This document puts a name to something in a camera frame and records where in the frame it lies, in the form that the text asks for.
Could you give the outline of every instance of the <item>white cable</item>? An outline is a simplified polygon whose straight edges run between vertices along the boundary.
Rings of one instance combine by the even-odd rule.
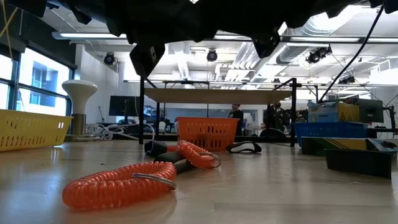
[[[108,127],[104,127],[102,124],[87,124],[86,132],[87,132],[87,134],[93,135],[93,136],[95,136],[96,139],[100,139],[100,140],[107,140],[107,141],[112,140],[114,134],[118,134],[118,135],[121,135],[121,136],[124,136],[127,138],[138,140],[139,138],[124,133],[125,127],[137,126],[137,125],[139,125],[139,124],[122,124],[122,125],[112,124],[112,125],[109,125]],[[154,127],[152,127],[152,125],[150,125],[150,124],[144,124],[144,125],[150,127],[150,129],[152,131],[152,139],[151,140],[154,140],[155,139]],[[87,139],[87,138],[76,138],[77,141],[84,141],[84,139]]]

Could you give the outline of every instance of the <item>orange plastic basket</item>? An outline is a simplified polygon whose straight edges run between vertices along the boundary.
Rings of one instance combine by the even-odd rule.
[[[234,118],[178,117],[179,140],[185,140],[207,151],[225,151],[234,143],[236,125]]]

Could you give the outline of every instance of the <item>computer monitor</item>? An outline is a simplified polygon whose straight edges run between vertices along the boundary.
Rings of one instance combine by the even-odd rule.
[[[109,104],[110,116],[139,116],[138,96],[111,96]]]
[[[359,120],[363,123],[383,123],[383,102],[381,100],[358,99]]]

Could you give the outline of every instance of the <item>box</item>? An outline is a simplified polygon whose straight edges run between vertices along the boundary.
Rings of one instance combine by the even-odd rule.
[[[337,102],[310,106],[308,122],[359,122],[359,107]]]

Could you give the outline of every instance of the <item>orange coiled hose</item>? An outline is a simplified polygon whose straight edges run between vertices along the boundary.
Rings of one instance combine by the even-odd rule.
[[[214,168],[214,164],[216,162],[214,157],[199,155],[199,153],[209,153],[207,150],[187,141],[179,141],[177,146],[178,152],[187,158],[187,160],[195,167]]]
[[[158,181],[132,179],[134,173],[174,180],[177,171],[170,162],[145,162],[98,172],[67,184],[62,200],[72,208],[118,207],[171,190],[169,185]]]

